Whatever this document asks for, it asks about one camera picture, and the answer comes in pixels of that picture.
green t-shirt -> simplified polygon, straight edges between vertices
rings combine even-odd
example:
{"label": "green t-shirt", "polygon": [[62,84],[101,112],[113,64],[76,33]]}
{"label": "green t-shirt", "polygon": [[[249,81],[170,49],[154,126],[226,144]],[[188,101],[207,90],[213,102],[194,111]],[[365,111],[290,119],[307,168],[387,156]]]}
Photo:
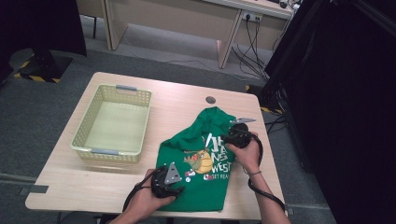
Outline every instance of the green t-shirt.
{"label": "green t-shirt", "polygon": [[222,210],[235,155],[224,146],[220,136],[227,134],[233,119],[218,107],[207,108],[189,128],[161,143],[157,167],[174,162],[182,180],[172,188],[185,189],[160,210]]}

basket handle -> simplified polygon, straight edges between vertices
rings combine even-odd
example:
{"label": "basket handle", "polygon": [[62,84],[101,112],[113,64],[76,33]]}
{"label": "basket handle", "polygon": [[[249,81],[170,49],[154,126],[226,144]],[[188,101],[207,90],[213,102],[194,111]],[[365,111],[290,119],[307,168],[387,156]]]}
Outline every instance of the basket handle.
{"label": "basket handle", "polygon": [[113,156],[119,156],[120,153],[117,150],[113,149],[102,149],[102,148],[93,148],[91,150],[91,153],[95,154],[105,154],[105,155],[113,155]]}
{"label": "basket handle", "polygon": [[117,90],[122,91],[137,91],[136,87],[124,86],[124,85],[116,85]]}

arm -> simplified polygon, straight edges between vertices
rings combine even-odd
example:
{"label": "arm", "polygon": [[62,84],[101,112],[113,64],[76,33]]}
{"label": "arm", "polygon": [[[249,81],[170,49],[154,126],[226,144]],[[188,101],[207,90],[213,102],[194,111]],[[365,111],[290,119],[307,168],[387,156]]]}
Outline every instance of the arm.
{"label": "arm", "polygon": [[139,190],[128,204],[128,207],[111,224],[135,224],[136,222],[149,217],[160,207],[175,200],[176,197],[156,198],[151,192],[151,178],[143,184],[143,189]]}
{"label": "arm", "polygon": [[[260,165],[258,162],[258,143],[252,138],[249,145],[245,148],[238,148],[231,144],[227,144],[226,146],[235,154],[236,160],[245,168],[247,173],[253,174],[249,175],[253,186],[257,189],[272,194],[267,182],[260,173]],[[260,213],[262,216],[262,224],[290,223],[279,204],[267,197],[261,196],[258,193],[256,193],[256,199],[257,203],[259,204]]]}

gray carpet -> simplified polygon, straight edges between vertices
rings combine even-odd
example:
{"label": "gray carpet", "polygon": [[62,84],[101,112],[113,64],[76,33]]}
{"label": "gray carpet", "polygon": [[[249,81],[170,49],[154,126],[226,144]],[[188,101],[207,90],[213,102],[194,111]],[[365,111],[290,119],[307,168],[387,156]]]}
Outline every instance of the gray carpet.
{"label": "gray carpet", "polygon": [[[61,52],[54,54],[74,58],[60,83],[10,77],[0,89],[0,173],[39,175],[95,72],[241,92],[247,84],[257,83],[255,79],[240,80],[222,73],[96,51],[88,51],[86,58]],[[15,53],[11,66],[17,69],[30,55],[29,50]],[[276,119],[270,113],[263,112],[263,115],[266,122]],[[300,167],[288,128],[270,133],[269,138],[292,223],[335,223],[315,177]],[[0,223],[55,223],[57,213],[30,211],[24,206],[26,196],[19,195],[19,190],[26,186],[0,180]]]}

tabletop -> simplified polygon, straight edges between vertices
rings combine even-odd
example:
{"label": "tabletop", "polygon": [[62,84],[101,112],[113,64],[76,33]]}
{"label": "tabletop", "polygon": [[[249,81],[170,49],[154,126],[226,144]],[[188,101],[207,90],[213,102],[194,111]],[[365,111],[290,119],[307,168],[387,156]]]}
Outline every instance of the tabletop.
{"label": "tabletop", "polygon": [[[100,84],[122,84],[152,91],[148,126],[138,164],[84,161],[70,147],[84,112]],[[206,101],[208,96],[213,97],[216,102],[208,103]],[[256,96],[139,77],[96,73],[35,182],[34,187],[39,190],[31,191],[26,199],[26,206],[35,210],[120,213],[124,200],[134,184],[143,179],[147,169],[155,167],[160,143],[188,128],[202,110],[212,106],[217,106],[237,118],[256,119],[250,122],[248,127],[258,133],[262,140],[262,173],[272,192],[283,201],[273,154]],[[222,211],[199,213],[157,211],[153,215],[261,219],[255,194],[248,188],[248,176],[236,162],[233,163]]]}

